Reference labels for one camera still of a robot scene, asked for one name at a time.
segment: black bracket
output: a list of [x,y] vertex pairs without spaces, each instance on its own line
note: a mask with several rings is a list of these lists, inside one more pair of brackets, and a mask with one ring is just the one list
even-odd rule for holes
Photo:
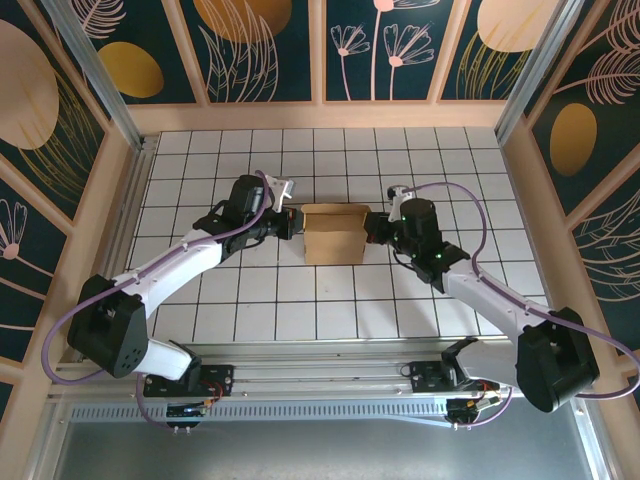
[[[582,325],[580,315],[568,307],[549,313]],[[518,337],[516,378],[525,398],[537,409],[553,412],[600,376],[586,334],[549,320],[523,330]]]
[[447,414],[444,419],[453,424],[467,425],[476,421],[480,412],[465,398],[447,399]]
[[147,375],[143,395],[146,398],[218,397],[222,387],[222,396],[228,397],[233,388],[233,370],[233,365],[202,365],[198,381],[191,390],[164,377]]
[[[455,372],[441,361],[410,362],[401,372],[404,377],[411,380],[413,393],[447,393],[455,392],[482,392],[485,389],[483,382],[468,380],[459,382]],[[500,385],[494,382],[485,382],[486,388],[498,390]]]

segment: yellow circle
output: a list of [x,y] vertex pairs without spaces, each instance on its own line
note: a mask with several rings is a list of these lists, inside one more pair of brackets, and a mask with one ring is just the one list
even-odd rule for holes
[[0,138],[14,147],[44,145],[58,122],[56,73],[31,37],[0,20]]
[[222,38],[236,43],[263,40],[261,31],[255,32],[255,25],[249,21],[245,2],[255,16],[258,28],[258,17],[262,17],[274,37],[289,23],[291,0],[194,0],[193,4],[202,21]]
[[116,88],[126,95],[149,98],[164,87],[160,66],[137,45],[113,42],[102,47],[98,55]]
[[593,112],[580,103],[564,107],[551,129],[551,164],[560,175],[571,177],[586,165],[598,136]]
[[536,46],[558,0],[483,0],[478,35],[498,52],[524,52]]

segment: leaf illustration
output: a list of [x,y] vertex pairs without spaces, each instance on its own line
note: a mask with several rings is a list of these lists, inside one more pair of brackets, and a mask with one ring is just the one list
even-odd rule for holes
[[640,0],[618,0],[606,35],[609,44],[618,52],[640,48]]
[[213,27],[213,34],[200,27],[209,50],[212,101],[254,102],[266,95],[270,101],[278,86],[278,53],[267,22],[246,2],[246,15],[231,0],[203,0],[202,6]]
[[109,38],[127,14],[124,0],[71,0],[71,5],[89,38]]
[[617,208],[585,219],[576,244],[599,300],[640,296],[640,190]]
[[612,50],[603,54],[593,64],[587,78],[564,85],[553,94],[578,85],[586,85],[587,96],[593,103],[624,105],[625,99],[640,87],[640,50]]
[[[220,51],[220,46],[216,41],[202,27],[200,32],[207,42],[207,49],[209,50],[209,76],[207,77],[206,87],[209,93],[217,102],[226,102],[229,97],[229,73],[227,66],[225,65],[223,54]],[[223,90],[226,89],[226,97],[221,98]]]

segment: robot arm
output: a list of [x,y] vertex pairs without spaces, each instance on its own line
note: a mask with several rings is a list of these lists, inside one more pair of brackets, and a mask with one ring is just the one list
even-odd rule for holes
[[[267,236],[289,240],[302,229],[302,214],[282,205],[284,198],[291,198],[293,181],[266,178],[269,192],[264,192],[259,177],[241,176],[229,199],[219,204],[220,214],[218,207],[214,208],[197,220],[177,245],[145,265],[111,280],[100,275],[90,278],[79,302],[113,286],[131,284],[77,313],[67,336],[69,345],[115,378],[130,373],[155,374],[192,388],[198,381],[200,359],[177,343],[149,339],[146,320],[167,297],[234,253],[262,243]],[[219,241],[206,241],[247,225],[266,194],[271,197],[271,208],[250,228]]]
[[481,268],[476,273],[468,253],[442,240],[434,204],[406,190],[389,189],[391,213],[367,216],[367,242],[390,245],[397,253],[409,256],[418,278],[469,305],[510,341],[499,346],[469,338],[447,349],[441,372],[452,379],[450,386],[457,388],[476,379],[516,386],[534,406],[546,412],[589,387],[599,370],[587,336],[528,310],[581,325],[580,316],[569,308],[556,312],[532,302]]

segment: aluminum frame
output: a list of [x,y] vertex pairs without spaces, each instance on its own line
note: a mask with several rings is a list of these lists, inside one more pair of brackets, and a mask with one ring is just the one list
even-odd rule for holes
[[500,146],[504,146],[509,139],[527,103],[577,20],[583,4],[584,0],[563,0],[554,10],[540,42],[527,60],[496,124],[496,138]]
[[[508,343],[506,339],[490,341]],[[457,392],[413,394],[410,379],[403,375],[406,372],[402,367],[408,361],[436,360],[449,341],[284,343],[195,346],[205,364],[236,366],[233,394],[220,400],[216,407],[220,410],[203,421],[393,418],[447,426],[428,417],[442,415],[446,398],[464,396]],[[62,364],[57,373],[65,378],[79,378],[95,368],[91,362]],[[69,423],[142,421],[137,414],[134,391],[135,380],[131,376],[116,380],[105,375],[88,384],[53,385],[23,478],[53,478]],[[166,404],[164,399],[145,400],[145,406],[156,419],[163,418],[160,412]],[[429,410],[425,405],[436,407]],[[575,399],[572,408],[593,478],[619,478],[597,406]]]
[[144,199],[153,156],[158,148],[158,138],[157,136],[145,137],[142,149],[129,162],[125,178],[127,186],[123,189],[118,199],[120,204],[118,218],[114,222],[104,258],[99,268],[105,278],[113,278],[123,272],[126,267],[127,253],[135,231],[138,212]]

